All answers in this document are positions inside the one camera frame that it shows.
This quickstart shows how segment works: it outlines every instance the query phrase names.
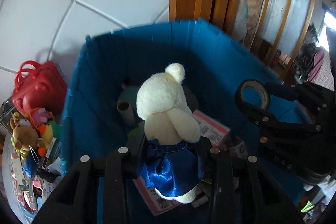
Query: bright window light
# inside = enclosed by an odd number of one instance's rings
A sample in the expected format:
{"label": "bright window light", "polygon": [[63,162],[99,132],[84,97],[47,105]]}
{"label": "bright window light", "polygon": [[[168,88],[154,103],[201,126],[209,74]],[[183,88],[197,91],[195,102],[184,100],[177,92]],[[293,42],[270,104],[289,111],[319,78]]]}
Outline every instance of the bright window light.
{"label": "bright window light", "polygon": [[329,12],[325,12],[324,24],[319,36],[319,42],[317,44],[318,47],[324,47],[327,51],[329,51],[327,32],[326,32],[327,27],[331,29],[336,29],[336,18],[334,18]]}

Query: drawstring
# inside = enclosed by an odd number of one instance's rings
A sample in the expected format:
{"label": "drawstring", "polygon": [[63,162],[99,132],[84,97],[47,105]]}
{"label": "drawstring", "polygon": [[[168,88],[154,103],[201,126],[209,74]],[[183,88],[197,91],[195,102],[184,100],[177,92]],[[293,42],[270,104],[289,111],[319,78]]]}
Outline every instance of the drawstring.
{"label": "drawstring", "polygon": [[37,154],[35,153],[34,149],[31,146],[29,146],[29,148],[30,148],[31,154],[33,155],[33,159],[34,159],[35,163],[39,164],[40,161],[39,161],[39,158],[38,158]]}

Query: red bag handle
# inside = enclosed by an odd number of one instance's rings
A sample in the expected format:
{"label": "red bag handle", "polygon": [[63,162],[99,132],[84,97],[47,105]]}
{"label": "red bag handle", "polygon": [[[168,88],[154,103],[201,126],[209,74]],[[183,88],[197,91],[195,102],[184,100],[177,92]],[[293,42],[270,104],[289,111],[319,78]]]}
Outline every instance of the red bag handle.
{"label": "red bag handle", "polygon": [[[25,66],[25,65],[32,65],[33,67],[35,67],[35,69],[29,69],[29,68],[23,69],[22,67]],[[36,74],[36,69],[39,66],[41,66],[41,65],[38,62],[33,61],[33,60],[28,60],[28,61],[22,63],[20,68],[19,68],[19,71],[17,72],[17,74],[15,75],[15,78],[14,78],[15,88],[18,88],[23,83],[23,80],[24,80],[24,77],[22,76],[23,72],[27,72],[30,75],[35,75]]]}

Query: white pom-pom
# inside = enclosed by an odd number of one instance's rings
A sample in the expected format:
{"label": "white pom-pom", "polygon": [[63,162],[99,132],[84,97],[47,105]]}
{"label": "white pom-pom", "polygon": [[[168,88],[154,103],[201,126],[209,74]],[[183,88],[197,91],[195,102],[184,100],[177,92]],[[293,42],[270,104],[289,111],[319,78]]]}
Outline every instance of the white pom-pom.
{"label": "white pom-pom", "polygon": [[166,68],[165,73],[168,73],[171,76],[173,76],[175,81],[178,82],[179,84],[181,84],[184,79],[184,68],[179,63],[170,64]]}

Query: blue plastic bin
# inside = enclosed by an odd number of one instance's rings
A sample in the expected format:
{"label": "blue plastic bin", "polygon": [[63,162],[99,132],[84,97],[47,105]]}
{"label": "blue plastic bin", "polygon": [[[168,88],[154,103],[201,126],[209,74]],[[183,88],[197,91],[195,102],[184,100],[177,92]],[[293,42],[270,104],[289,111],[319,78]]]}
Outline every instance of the blue plastic bin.
{"label": "blue plastic bin", "polygon": [[[255,155],[258,127],[248,122],[234,103],[239,84],[248,78],[261,82],[277,77],[248,50],[203,20],[179,21],[124,29],[87,38],[73,73],[63,113],[63,157],[68,168],[82,155],[100,157],[125,145],[124,131],[116,99],[121,82],[130,78],[140,85],[154,73],[179,62],[185,67],[184,85],[199,100],[200,110],[231,128]],[[269,111],[284,122],[302,122],[295,102],[272,97]],[[283,189],[297,203],[302,182],[259,158]],[[101,199],[98,199],[101,216]],[[190,205],[153,217],[132,181],[128,182],[131,223],[205,223],[208,207]]]}

